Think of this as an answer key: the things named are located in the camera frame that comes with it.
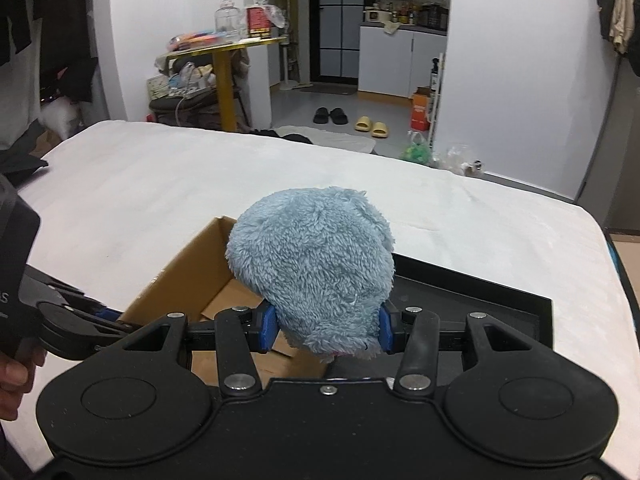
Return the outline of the person left hand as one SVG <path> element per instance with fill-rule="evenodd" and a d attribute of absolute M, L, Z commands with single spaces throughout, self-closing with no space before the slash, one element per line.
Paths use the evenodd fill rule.
<path fill-rule="evenodd" d="M 47 351 L 41 347 L 32 350 L 29 358 L 15 361 L 4 353 L 0 361 L 0 418 L 13 422 L 17 419 L 23 396 L 32 391 L 36 370 L 46 362 Z"/>

